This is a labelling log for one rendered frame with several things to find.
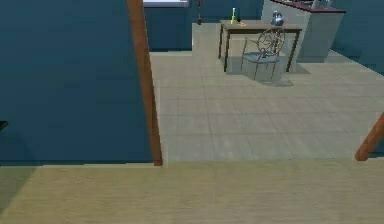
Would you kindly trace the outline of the white framed window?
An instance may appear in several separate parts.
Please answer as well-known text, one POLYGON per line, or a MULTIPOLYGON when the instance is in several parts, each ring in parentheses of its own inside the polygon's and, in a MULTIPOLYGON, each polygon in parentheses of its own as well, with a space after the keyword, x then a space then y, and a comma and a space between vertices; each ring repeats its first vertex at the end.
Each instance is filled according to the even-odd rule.
POLYGON ((144 7, 189 7, 190 0, 143 0, 144 7))

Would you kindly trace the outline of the silver blue kettle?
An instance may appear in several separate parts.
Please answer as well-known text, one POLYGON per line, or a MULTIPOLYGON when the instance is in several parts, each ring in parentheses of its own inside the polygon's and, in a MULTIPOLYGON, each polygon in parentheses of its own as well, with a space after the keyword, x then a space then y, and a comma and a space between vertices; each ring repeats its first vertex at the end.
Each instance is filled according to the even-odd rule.
POLYGON ((284 24, 283 16, 280 12, 278 11, 273 12, 271 24, 274 26, 282 26, 284 24))

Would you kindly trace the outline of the brown wooden table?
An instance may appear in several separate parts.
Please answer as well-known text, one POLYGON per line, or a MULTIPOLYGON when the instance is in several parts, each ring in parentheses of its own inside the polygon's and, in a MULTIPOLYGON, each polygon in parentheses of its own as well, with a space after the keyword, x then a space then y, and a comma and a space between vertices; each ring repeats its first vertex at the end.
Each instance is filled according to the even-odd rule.
MULTIPOLYGON (((259 34, 272 28, 271 23, 266 20, 243 20, 243 23, 244 25, 231 22, 230 20, 220 21, 218 58, 224 56, 224 71, 227 71, 228 67, 229 41, 232 35, 259 34)), ((282 28, 286 33, 295 35, 286 65, 286 71, 289 72, 302 29, 298 25, 290 23, 285 23, 282 28)))

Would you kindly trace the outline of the brown wooden door frame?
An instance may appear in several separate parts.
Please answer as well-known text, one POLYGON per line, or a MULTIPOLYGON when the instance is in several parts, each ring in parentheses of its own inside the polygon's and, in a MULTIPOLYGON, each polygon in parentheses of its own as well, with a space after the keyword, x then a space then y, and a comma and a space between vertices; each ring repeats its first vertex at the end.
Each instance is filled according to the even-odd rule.
MULTIPOLYGON (((137 69, 140 78, 142 100, 153 164, 155 166, 162 166, 163 157, 149 56, 144 6, 142 0, 125 1, 128 7, 129 20, 131 24, 132 39, 137 60, 137 69)), ((380 115, 369 134, 359 146, 354 155, 355 160, 366 161, 381 141, 384 141, 384 112, 380 115)))

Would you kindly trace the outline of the grey counter with maroon top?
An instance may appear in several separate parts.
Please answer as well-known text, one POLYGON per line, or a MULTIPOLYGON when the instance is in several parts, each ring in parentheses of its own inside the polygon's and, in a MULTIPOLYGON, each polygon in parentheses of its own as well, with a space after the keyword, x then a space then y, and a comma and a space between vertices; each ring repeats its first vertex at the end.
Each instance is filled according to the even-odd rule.
POLYGON ((294 61, 323 63, 328 56, 346 11, 323 6, 320 0, 264 0, 261 19, 271 21, 274 11, 285 24, 302 29, 294 61))

